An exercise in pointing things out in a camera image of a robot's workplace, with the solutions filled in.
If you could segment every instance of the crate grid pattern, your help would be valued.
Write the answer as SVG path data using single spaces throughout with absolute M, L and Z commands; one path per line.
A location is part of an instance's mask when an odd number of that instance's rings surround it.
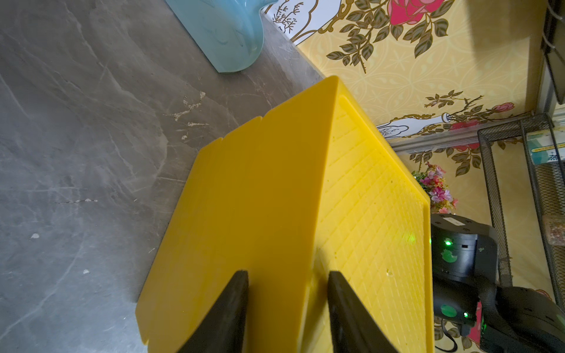
M 355 177 L 324 180 L 311 300 L 312 294 L 315 297 L 323 290 L 318 285 L 322 276 L 338 269 L 383 332 L 395 337 L 392 343 L 399 351 L 421 352 L 427 334 L 418 329 L 427 326 L 423 315 L 425 293 L 421 290 L 425 286 L 425 269 L 423 262 L 410 259 L 424 257 L 420 242 L 424 242 L 424 212 L 429 206 L 416 193 L 391 203 L 376 202 L 383 199 L 383 193 L 391 198 L 406 195 L 405 190 L 414 185 L 396 180 L 390 169 L 375 168 L 386 165 L 390 157 L 370 147 L 359 124 L 339 104 L 334 114 L 326 174 L 346 171 L 344 176 Z M 351 185 L 347 180 L 358 182 Z M 402 219 L 404 223 L 393 219 Z M 315 329 L 305 329 L 310 346 L 303 347 L 303 351 L 330 353 L 330 334 L 326 305 Z

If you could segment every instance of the red rose pattern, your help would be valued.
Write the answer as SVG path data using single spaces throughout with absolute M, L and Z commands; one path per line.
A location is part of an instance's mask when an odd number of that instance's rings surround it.
M 469 121 L 464 121 L 462 123 L 455 123 L 455 124 L 451 125 L 451 127 L 449 128 L 449 131 L 474 127 L 475 125 L 478 125 L 478 124 L 479 124 L 478 120 L 469 120 Z
M 455 146 L 454 149 L 458 150 L 459 152 L 467 151 L 468 149 L 474 150 L 478 149 L 481 145 L 478 143 L 469 143 L 468 145 L 464 146 Z
M 390 0 L 388 13 L 390 24 L 416 24 L 426 12 L 440 8 L 444 0 Z
M 502 113 L 505 111 L 509 111 L 514 109 L 514 103 L 512 102 L 506 102 L 504 104 L 501 104 L 499 106 L 494 106 L 492 110 L 496 110 L 497 113 Z

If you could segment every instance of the artificial pink flower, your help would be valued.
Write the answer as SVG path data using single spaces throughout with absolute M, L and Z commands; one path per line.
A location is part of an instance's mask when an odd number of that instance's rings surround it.
M 512 110 L 512 109 L 514 109 L 514 103 L 512 103 L 512 102 L 506 102 L 504 104 L 501 104 L 499 106 L 494 106 L 492 108 L 492 110 L 496 110 L 497 113 L 502 113 L 502 112 L 509 111 L 509 110 Z
M 444 198 L 449 202 L 453 201 L 453 197 L 451 196 L 451 193 L 449 192 L 449 190 L 444 191 Z
M 431 195 L 430 199 L 434 202 L 442 202 L 445 199 L 445 191 L 441 188 L 433 188 L 429 194 Z
M 432 180 L 429 177 L 425 177 L 423 179 L 420 179 L 420 182 L 424 185 L 430 185 L 432 183 Z
M 428 169 L 431 169 L 428 172 L 428 176 L 431 178 L 433 175 L 437 175 L 439 178 L 444 176 L 445 171 L 441 169 L 439 165 L 431 164 L 430 162 L 425 163 L 428 166 Z

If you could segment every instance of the metal wire basket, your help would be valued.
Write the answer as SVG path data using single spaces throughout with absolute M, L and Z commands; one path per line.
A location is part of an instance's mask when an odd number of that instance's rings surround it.
M 557 153 L 557 161 L 534 165 L 529 155 L 526 144 L 526 134 L 539 130 L 551 131 L 554 148 Z M 483 158 L 483 169 L 485 172 L 486 190 L 489 197 L 490 217 L 493 227 L 498 232 L 498 271 L 501 286 L 512 285 L 512 274 L 510 271 L 510 259 L 506 241 L 506 228 L 502 213 L 502 203 L 498 180 L 492 154 L 493 142 L 508 138 L 521 137 L 524 141 L 524 152 L 528 164 L 530 182 L 532 184 L 533 199 L 541 231 L 541 240 L 544 244 L 547 267 L 553 285 L 555 302 L 562 309 L 565 298 L 565 247 L 553 246 L 547 242 L 545 227 L 542 217 L 565 215 L 565 171 L 564 163 L 561 162 L 559 150 L 553 132 L 553 122 L 547 114 L 534 115 L 525 119 L 511 121 L 506 124 L 488 127 L 478 131 L 478 137 Z

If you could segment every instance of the green leaf pattern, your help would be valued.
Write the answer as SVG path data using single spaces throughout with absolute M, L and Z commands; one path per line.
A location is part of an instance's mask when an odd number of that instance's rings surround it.
M 434 95 L 431 95 L 430 97 L 426 97 L 428 103 L 425 104 L 424 107 L 437 106 L 438 108 L 441 108 L 443 106 L 452 106 L 454 105 L 454 102 L 459 102 L 459 101 L 461 103 L 464 103 L 464 107 L 459 111 L 449 113 L 449 115 L 451 116 L 450 123 L 442 124 L 442 125 L 440 124 L 429 125 L 415 135 L 426 136 L 434 133 L 449 131 L 453 128 L 467 127 L 465 126 L 465 124 L 468 124 L 468 126 L 473 126 L 477 124 L 486 123 L 488 121 L 501 120 L 501 119 L 492 119 L 491 116 L 493 114 L 498 113 L 497 107 L 501 107 L 502 105 L 485 109 L 483 104 L 477 105 L 478 101 L 483 98 L 482 95 L 474 99 L 469 99 L 469 98 L 465 98 L 464 96 L 461 96 L 462 94 L 463 91 L 456 92 L 455 90 L 451 90 L 447 94 L 436 93 Z M 422 114 L 422 115 L 409 114 L 403 117 L 396 117 L 391 121 L 400 120 L 407 117 L 416 118 L 416 119 L 429 119 L 434 115 L 435 114 Z M 506 140 L 497 141 L 497 145 L 501 149 L 505 149 L 508 143 L 516 144 L 518 142 L 522 142 L 521 138 L 509 138 Z M 451 159 L 456 164 L 459 164 L 457 170 L 455 171 L 455 176 L 461 176 L 467 174 L 471 170 L 471 167 L 476 169 L 481 169 L 481 165 L 483 163 L 483 160 L 481 159 L 481 151 L 478 143 L 437 149 L 433 151 L 433 153 L 445 153 L 447 157 L 451 157 Z M 432 156 L 432 151 L 415 152 L 410 155 L 410 160 L 413 160 L 414 163 L 424 163 L 428 161 L 431 158 L 431 156 Z
M 336 17 L 329 22 L 328 28 L 320 28 L 318 32 L 331 32 L 333 30 L 331 26 L 336 21 L 344 19 L 350 21 L 352 23 L 344 25 L 340 33 L 348 32 L 348 41 L 351 42 L 353 47 L 345 45 L 346 50 L 344 49 L 344 45 L 341 45 L 340 47 L 344 50 L 343 52 L 333 51 L 327 54 L 326 57 L 330 60 L 342 60 L 345 66 L 357 66 L 360 63 L 363 72 L 367 73 L 365 63 L 375 49 L 374 46 L 370 44 L 371 37 L 374 36 L 372 42 L 377 43 L 385 40 L 389 37 L 389 34 L 392 34 L 391 37 L 398 41 L 404 32 L 404 25 L 410 26 L 409 24 L 392 25 L 390 23 L 390 14 L 388 13 L 387 6 L 390 1 L 394 0 L 355 0 L 354 2 L 353 0 L 347 0 L 346 10 L 338 13 Z M 414 47 L 414 58 L 424 54 L 432 47 L 434 35 L 438 38 L 447 36 L 449 22 L 440 17 L 444 16 L 447 11 L 449 11 L 453 2 L 454 0 L 446 0 L 436 11 L 432 13 L 426 12 L 418 23 L 412 25 L 413 27 L 406 31 L 402 37 L 403 40 L 410 41 L 410 43 L 418 41 Z

